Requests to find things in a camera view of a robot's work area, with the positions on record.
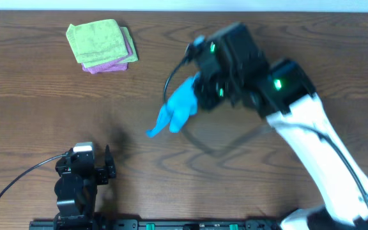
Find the blue microfiber cloth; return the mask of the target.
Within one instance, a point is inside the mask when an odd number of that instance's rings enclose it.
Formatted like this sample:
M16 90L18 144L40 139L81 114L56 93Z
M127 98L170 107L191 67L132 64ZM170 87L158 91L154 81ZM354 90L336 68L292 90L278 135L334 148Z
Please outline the blue microfiber cloth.
M198 102L194 94L194 82L199 79L200 73L188 77L168 98L160 108L156 125L147 130L146 134L152 138L160 133L167 125L171 133L178 133L189 117L197 114Z

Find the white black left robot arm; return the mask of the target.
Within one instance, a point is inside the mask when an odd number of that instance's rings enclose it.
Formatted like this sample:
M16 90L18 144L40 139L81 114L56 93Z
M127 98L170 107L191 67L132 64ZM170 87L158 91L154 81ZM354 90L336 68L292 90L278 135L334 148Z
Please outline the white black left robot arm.
M105 147L104 166L96 167L93 143L78 143L57 161L55 170L59 213L54 229L110 229L106 218L95 212L97 187L116 177L109 147Z

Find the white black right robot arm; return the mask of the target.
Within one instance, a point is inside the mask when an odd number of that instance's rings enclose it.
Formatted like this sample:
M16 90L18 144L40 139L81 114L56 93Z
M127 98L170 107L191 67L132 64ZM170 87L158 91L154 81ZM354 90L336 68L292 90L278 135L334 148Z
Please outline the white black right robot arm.
M282 229L368 229L368 177L331 125L315 86L294 60L269 62L247 26L236 22L186 49L199 68L194 93L200 108L241 102L266 120L296 153L323 198L297 210Z

